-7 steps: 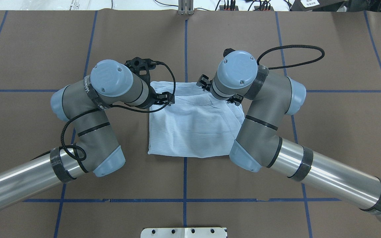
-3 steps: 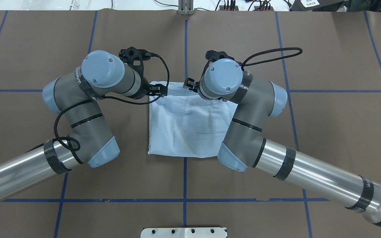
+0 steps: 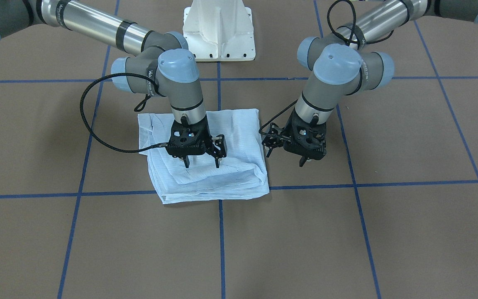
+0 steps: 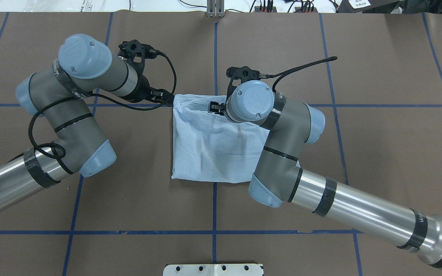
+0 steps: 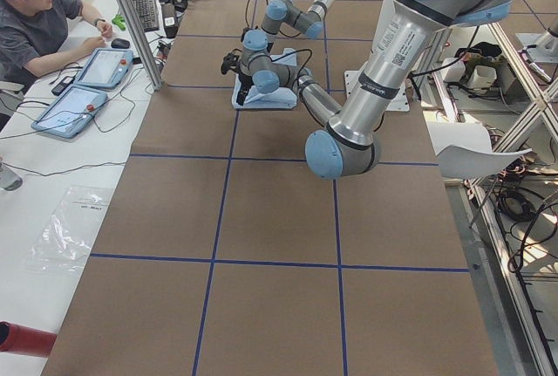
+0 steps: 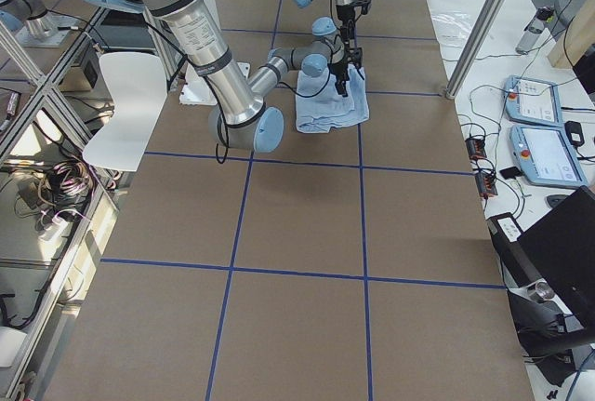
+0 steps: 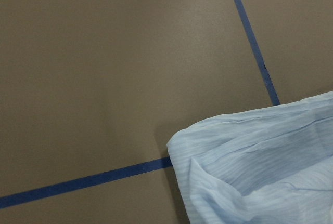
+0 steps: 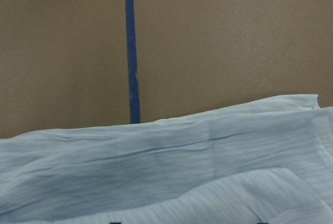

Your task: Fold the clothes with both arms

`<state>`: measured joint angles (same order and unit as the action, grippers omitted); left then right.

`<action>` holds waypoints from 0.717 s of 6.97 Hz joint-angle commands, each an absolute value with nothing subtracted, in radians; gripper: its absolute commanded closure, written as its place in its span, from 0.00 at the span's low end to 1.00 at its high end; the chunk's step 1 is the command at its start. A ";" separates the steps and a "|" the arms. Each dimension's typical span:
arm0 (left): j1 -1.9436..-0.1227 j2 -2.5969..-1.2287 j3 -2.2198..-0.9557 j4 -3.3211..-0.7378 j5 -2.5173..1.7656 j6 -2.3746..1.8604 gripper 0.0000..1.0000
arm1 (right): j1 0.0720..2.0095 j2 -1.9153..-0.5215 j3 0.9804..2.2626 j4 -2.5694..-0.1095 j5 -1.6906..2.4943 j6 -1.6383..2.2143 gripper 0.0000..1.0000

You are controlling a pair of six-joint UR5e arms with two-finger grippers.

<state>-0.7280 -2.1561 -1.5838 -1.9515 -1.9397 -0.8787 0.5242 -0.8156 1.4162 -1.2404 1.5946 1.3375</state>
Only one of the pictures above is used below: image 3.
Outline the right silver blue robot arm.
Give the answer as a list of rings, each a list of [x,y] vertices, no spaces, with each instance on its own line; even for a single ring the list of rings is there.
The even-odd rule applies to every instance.
[[[224,135],[210,134],[199,70],[182,34],[161,34],[78,0],[0,0],[0,40],[38,24],[78,32],[128,53],[114,61],[110,75],[86,88],[82,100],[106,79],[122,91],[144,94],[146,100],[167,97],[174,116],[171,136],[153,148],[164,147],[186,168],[190,156],[203,154],[212,156],[219,167],[227,155]]]

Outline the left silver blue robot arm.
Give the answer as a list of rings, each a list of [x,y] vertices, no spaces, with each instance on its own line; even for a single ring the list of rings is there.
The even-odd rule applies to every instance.
[[[262,144],[269,157],[275,148],[299,155],[299,165],[326,155],[327,120],[343,96],[374,90],[391,81],[393,59],[383,52],[364,53],[366,45],[386,40],[411,20],[436,16],[478,23],[478,0],[386,0],[380,6],[334,28],[323,38],[308,37],[297,50],[311,71],[284,127],[266,123]]]

